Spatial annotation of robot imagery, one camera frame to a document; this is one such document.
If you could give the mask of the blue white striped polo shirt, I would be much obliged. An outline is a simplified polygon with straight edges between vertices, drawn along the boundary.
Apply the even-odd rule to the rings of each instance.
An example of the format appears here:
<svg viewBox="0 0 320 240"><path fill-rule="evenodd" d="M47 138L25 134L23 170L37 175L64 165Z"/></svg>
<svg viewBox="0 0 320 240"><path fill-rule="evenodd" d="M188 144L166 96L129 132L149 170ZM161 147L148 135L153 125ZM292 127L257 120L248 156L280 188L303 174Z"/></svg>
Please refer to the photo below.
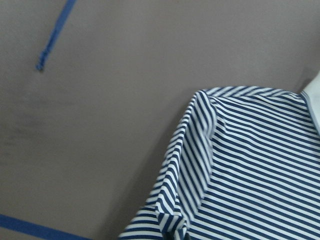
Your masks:
<svg viewBox="0 0 320 240"><path fill-rule="evenodd" d="M305 91L195 92L145 205L119 239L319 239L314 108Z"/></svg>

